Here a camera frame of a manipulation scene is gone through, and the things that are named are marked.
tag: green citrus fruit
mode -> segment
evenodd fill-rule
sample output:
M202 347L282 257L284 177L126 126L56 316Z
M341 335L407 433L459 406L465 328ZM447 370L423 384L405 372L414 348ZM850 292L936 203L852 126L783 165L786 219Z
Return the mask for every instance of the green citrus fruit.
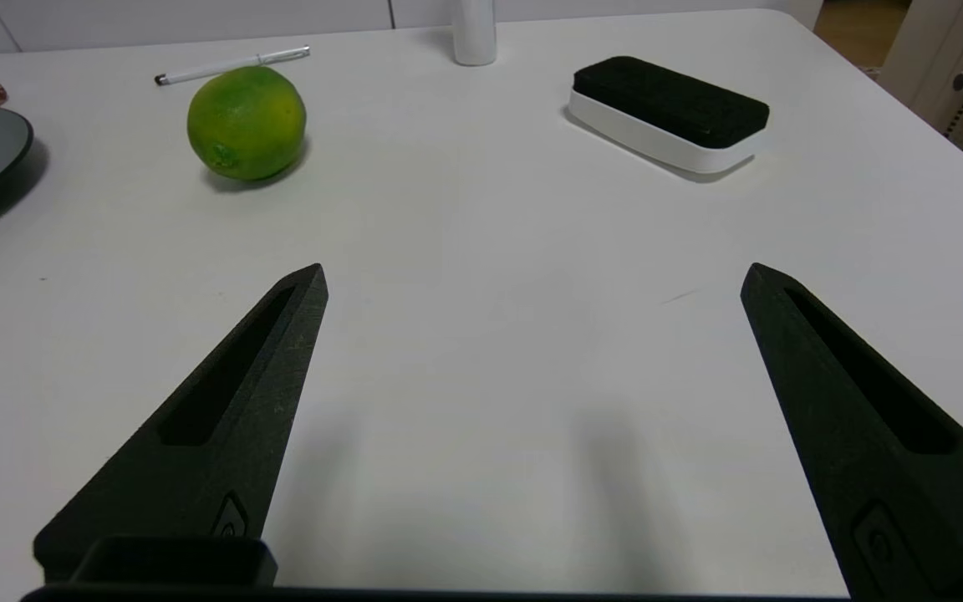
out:
M217 174L261 180L299 157L307 110L291 81L244 66L207 81L188 107L188 141Z

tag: eraser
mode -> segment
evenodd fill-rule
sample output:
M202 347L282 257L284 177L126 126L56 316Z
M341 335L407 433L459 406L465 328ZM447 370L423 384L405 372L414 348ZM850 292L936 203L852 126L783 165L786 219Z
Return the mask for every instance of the eraser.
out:
M696 174L754 156L771 114L760 100L632 57L580 69L567 110L621 145Z

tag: floor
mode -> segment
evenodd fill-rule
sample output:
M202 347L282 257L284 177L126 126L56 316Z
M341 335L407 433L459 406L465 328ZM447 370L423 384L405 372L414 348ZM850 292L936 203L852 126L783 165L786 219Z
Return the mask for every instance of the floor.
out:
M849 62L878 73L910 0L825 0L815 33Z

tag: white table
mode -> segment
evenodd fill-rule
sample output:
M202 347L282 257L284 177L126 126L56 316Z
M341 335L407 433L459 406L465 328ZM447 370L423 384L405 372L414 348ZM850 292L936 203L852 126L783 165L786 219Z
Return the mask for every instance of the white table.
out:
M768 11L0 56L49 152L0 218L0 599L34 534L282 275L329 307L265 528L278 582L843 594L738 289L800 278L963 424L963 154ZM306 161L238 190L168 69L278 66ZM565 118L613 54L763 99L692 182Z

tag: white cylindrical object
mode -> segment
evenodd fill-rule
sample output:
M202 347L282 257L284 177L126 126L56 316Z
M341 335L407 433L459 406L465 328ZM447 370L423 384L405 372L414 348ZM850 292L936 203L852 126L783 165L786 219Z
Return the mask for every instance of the white cylindrical object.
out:
M458 64L497 60L497 15L493 0L451 0L451 38Z

